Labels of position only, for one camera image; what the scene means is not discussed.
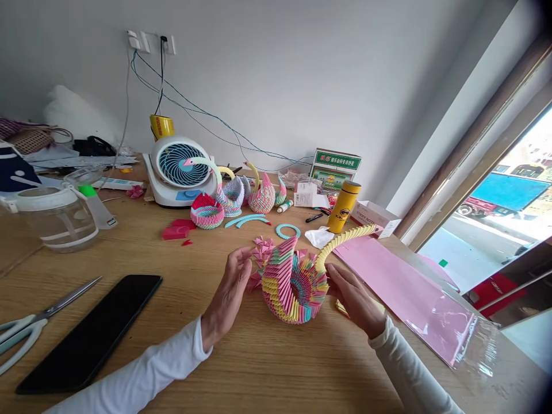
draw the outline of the desk fan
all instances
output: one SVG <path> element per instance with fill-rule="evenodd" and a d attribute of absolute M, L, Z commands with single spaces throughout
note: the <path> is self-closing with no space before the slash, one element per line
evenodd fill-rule
<path fill-rule="evenodd" d="M 142 154 L 148 170 L 155 202 L 163 207 L 189 207 L 201 193 L 217 189 L 214 174 L 204 164 L 184 166 L 192 157 L 209 157 L 195 141 L 185 137 L 167 137 L 157 141 L 151 154 Z"/>

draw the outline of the green lid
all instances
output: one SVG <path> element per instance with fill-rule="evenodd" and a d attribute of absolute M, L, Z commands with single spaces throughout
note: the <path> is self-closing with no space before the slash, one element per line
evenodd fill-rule
<path fill-rule="evenodd" d="M 93 197 L 96 195 L 96 190 L 91 185 L 79 186 L 79 191 L 86 197 Z"/>

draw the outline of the pen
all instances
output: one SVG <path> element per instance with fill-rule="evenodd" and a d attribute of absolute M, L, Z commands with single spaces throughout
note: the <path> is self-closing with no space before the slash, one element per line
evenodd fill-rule
<path fill-rule="evenodd" d="M 310 223 L 311 221 L 316 220 L 316 219 L 319 219 L 319 218 L 322 217 L 322 216 L 323 216 L 323 214 L 320 213 L 320 214 L 317 214 L 317 215 L 315 215 L 315 216 L 309 217 L 308 219 L 305 220 L 305 223 Z"/>

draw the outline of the blue wire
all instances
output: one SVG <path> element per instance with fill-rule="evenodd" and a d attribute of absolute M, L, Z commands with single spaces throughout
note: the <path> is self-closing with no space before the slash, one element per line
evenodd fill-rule
<path fill-rule="evenodd" d="M 157 76 L 160 76 L 160 75 L 157 73 L 157 71 L 156 71 L 155 69 L 153 69 L 153 68 L 152 68 L 152 67 L 151 67 L 151 66 L 150 66 L 140 55 L 137 54 L 136 51 L 135 51 L 135 55 L 133 56 L 133 59 L 132 59 L 133 62 L 135 61 L 136 56 L 138 56 L 138 57 L 142 60 L 142 62 L 144 62 L 153 72 L 155 72 L 155 74 L 156 74 Z M 133 65 L 133 71 L 134 71 L 135 74 L 138 76 L 138 74 L 136 73 L 136 64 Z M 288 158 L 288 157 L 286 157 L 286 156 L 284 156 L 284 155 L 278 154 L 277 152 L 264 151 L 264 150 L 260 149 L 260 148 L 257 147 L 255 144 L 253 144 L 251 141 L 249 141 L 246 137 L 244 137 L 241 133 L 239 133 L 238 131 L 234 130 L 232 127 L 230 127 L 230 125 L 228 125 L 228 124 L 227 124 L 226 122 L 224 122 L 222 119 L 220 119 L 219 117 L 217 117 L 217 116 L 215 116 L 215 115 L 213 115 L 213 114 L 210 114 L 210 113 L 208 113 L 207 111 L 201 109 L 199 106 L 197 106 L 197 105 L 194 104 L 193 102 L 189 101 L 189 100 L 188 100 L 184 95 L 182 95 L 173 85 L 171 85 L 171 84 L 168 83 L 167 81 L 165 81 L 165 83 L 168 84 L 168 85 L 169 85 L 172 89 L 174 89 L 182 98 L 184 98 L 187 102 L 189 102 L 190 104 L 192 104 L 193 106 L 195 106 L 195 107 L 196 107 L 197 109 L 199 109 L 200 111 L 193 110 L 193 109 L 191 109 L 191 108 L 185 108 L 184 106 L 182 106 L 182 105 L 178 104 L 177 102 L 175 102 L 175 101 L 173 101 L 173 100 L 170 99 L 171 102 L 177 104 L 178 106 L 182 107 L 183 109 L 192 110 L 192 111 L 194 111 L 194 112 L 202 113 L 202 114 L 204 114 L 204 115 L 209 115 L 209 116 L 211 116 L 211 117 L 213 117 L 213 118 L 216 118 L 216 119 L 218 119 L 221 123 L 223 123 L 226 127 L 228 127 L 228 129 L 230 129 L 230 130 L 234 133 L 234 135 L 236 136 L 236 139 L 237 139 L 237 141 L 238 141 L 238 145 L 236 145 L 236 144 L 234 144 L 234 143 L 231 143 L 231 142 L 229 142 L 229 141 L 226 141 L 226 140 L 222 139 L 221 137 L 219 137 L 218 135 L 214 134 L 214 133 L 213 133 L 212 131 L 210 131 L 207 127 L 205 127 L 204 125 L 202 125 L 199 121 L 197 121 L 195 118 L 193 118 L 192 116 L 190 116 L 189 113 L 186 112 L 186 113 L 188 114 L 188 116 L 190 116 L 194 121 L 196 121 L 197 123 L 199 123 L 203 128 L 205 128 L 205 129 L 206 129 L 208 132 L 210 132 L 212 135 L 216 136 L 217 138 L 219 138 L 219 139 L 221 139 L 222 141 L 225 141 L 225 142 L 227 142 L 227 143 L 229 143 L 229 144 L 232 144 L 232 145 L 235 145 L 235 146 L 239 146 L 239 147 L 240 147 L 240 150 L 241 150 L 241 154 L 243 155 L 243 157 L 244 157 L 246 160 L 247 160 L 247 157 L 246 157 L 245 154 L 243 153 L 242 144 L 241 144 L 241 142 L 240 142 L 240 139 L 237 137 L 236 133 L 239 134 L 241 137 L 245 138 L 251 145 L 253 145 L 253 146 L 256 148 L 256 149 L 252 149 L 252 148 L 247 148 L 247 147 L 245 147 L 247 150 L 259 151 L 259 152 L 263 152 L 263 153 L 265 153 L 266 155 L 271 156 L 271 157 L 274 157 L 274 158 L 281 158 L 281 159 L 287 159 L 287 160 L 289 160 L 289 161 L 294 161 L 292 164 L 290 164 L 290 166 L 291 166 L 291 165 L 294 165 L 294 164 L 310 165 L 310 163 L 301 162 L 300 160 L 299 160 L 299 161 L 295 161 L 295 160 L 290 159 L 290 158 Z M 155 87 L 153 87 L 153 85 L 149 84 L 149 86 L 151 86 L 151 88 L 153 88 L 153 90 L 156 90 Z M 313 157 L 312 155 L 311 155 L 311 156 L 305 156 L 305 157 L 302 157 L 301 160 L 303 160 L 303 159 L 305 159 L 305 158 L 312 158 L 312 157 Z"/>
<path fill-rule="evenodd" d="M 144 62 L 157 76 L 160 76 L 157 71 L 152 68 L 150 66 L 149 63 L 147 63 L 138 53 L 137 51 L 134 52 L 134 56 L 132 58 L 132 71 L 135 73 L 135 75 L 138 77 L 139 81 L 141 81 L 143 84 L 145 84 L 149 89 L 151 89 L 152 91 L 156 91 L 158 94 L 161 93 L 161 97 L 165 96 L 169 101 L 171 101 L 172 103 L 180 106 L 182 109 L 184 109 L 184 111 L 186 112 L 186 114 L 188 116 L 190 116 L 190 118 L 192 118 L 195 122 L 197 122 L 198 124 L 200 124 L 200 126 L 202 126 L 203 128 L 205 128 L 209 133 L 211 133 L 213 136 L 219 138 L 220 140 L 228 143 L 228 144 L 232 144 L 234 146 L 237 146 L 237 147 L 240 147 L 240 150 L 241 150 L 241 154 L 243 155 L 243 157 L 247 160 L 247 157 L 246 155 L 244 154 L 243 152 L 243 148 L 247 149 L 247 150 L 250 150 L 250 151 L 259 151 L 259 152 L 262 152 L 270 157 L 273 157 L 273 158 L 281 158 L 281 159 L 287 159 L 289 161 L 293 161 L 292 164 L 290 164 L 289 166 L 292 166 L 294 164 L 302 164 L 302 165 L 310 165 L 310 163 L 307 163 L 307 162 L 302 162 L 301 160 L 305 159 L 305 158 L 312 158 L 313 156 L 305 156 L 305 157 L 302 157 L 301 159 L 299 160 L 294 160 L 294 159 L 291 159 L 291 158 L 288 158 L 282 154 L 278 154 L 277 152 L 272 152 L 272 151 L 264 151 L 262 149 L 260 149 L 259 147 L 257 147 L 254 143 L 252 143 L 249 139 L 247 139 L 245 136 L 243 136 L 240 132 L 236 131 L 235 129 L 233 129 L 230 125 L 228 125 L 225 121 L 223 121 L 221 118 L 217 117 L 216 115 L 213 115 L 205 110 L 203 110 L 202 108 L 200 108 L 199 106 L 197 106 L 196 104 L 194 104 L 193 102 L 191 102 L 189 99 L 187 99 L 184 95 L 182 95 L 170 82 L 164 80 L 164 82 L 169 85 L 177 94 L 179 94 L 186 102 L 188 102 L 189 104 L 193 105 L 195 108 L 199 109 L 199 110 L 194 110 L 192 108 L 186 108 L 184 107 L 183 105 L 180 105 L 179 103 L 177 103 L 176 101 L 174 101 L 173 99 L 170 99 L 168 96 L 165 95 L 164 91 L 163 92 L 160 92 L 158 89 L 156 89 L 153 85 L 151 85 L 150 83 L 148 83 L 145 79 L 143 79 L 140 75 L 138 75 L 137 71 L 136 71 L 136 56 L 138 56 L 140 58 L 140 60 L 142 62 Z M 204 115 L 208 115 L 208 116 L 211 116 L 213 118 L 216 118 L 218 119 L 222 124 L 224 124 L 228 129 L 230 129 L 232 131 L 232 133 L 234 134 L 234 136 L 236 137 L 237 141 L 238 141 L 238 144 L 235 144 L 235 143 L 231 143 L 230 141 L 226 141 L 224 140 L 223 138 L 221 138 L 220 136 L 216 135 L 215 133 L 213 133 L 212 131 L 210 131 L 207 127 L 205 127 L 204 125 L 202 125 L 198 120 L 196 120 L 194 117 L 192 117 L 189 113 L 188 113 L 188 110 L 190 111 L 193 111 L 193 112 L 197 112 L 197 113 L 201 113 L 201 114 L 204 114 Z M 244 138 L 247 142 L 249 142 L 251 145 L 253 145 L 253 147 L 255 147 L 255 149 L 253 148 L 247 148 L 247 147 L 243 147 L 241 142 L 240 142 L 240 139 L 238 138 L 238 135 L 241 136 L 242 138 Z M 260 170 L 262 171 L 277 171 L 277 170 L 263 170 L 262 168 L 259 168 Z"/>

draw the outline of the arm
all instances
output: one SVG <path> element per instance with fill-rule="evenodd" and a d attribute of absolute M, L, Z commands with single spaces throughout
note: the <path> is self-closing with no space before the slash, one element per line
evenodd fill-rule
<path fill-rule="evenodd" d="M 251 275 L 250 256 L 248 247 L 228 255 L 223 278 L 203 316 L 46 413 L 136 413 L 174 380 L 186 378 L 232 327 Z"/>
<path fill-rule="evenodd" d="M 47 410 L 47 414 L 136 413 L 174 380 L 183 380 L 210 355 L 201 337 L 201 316 L 138 359 Z"/>
<path fill-rule="evenodd" d="M 327 265 L 329 294 L 336 296 L 351 320 L 368 335 L 408 413 L 461 414 L 462 410 L 431 375 L 408 342 L 373 303 L 356 276 Z"/>
<path fill-rule="evenodd" d="M 368 339 L 407 412 L 460 414 L 462 410 L 431 375 L 391 318 L 380 336 Z"/>

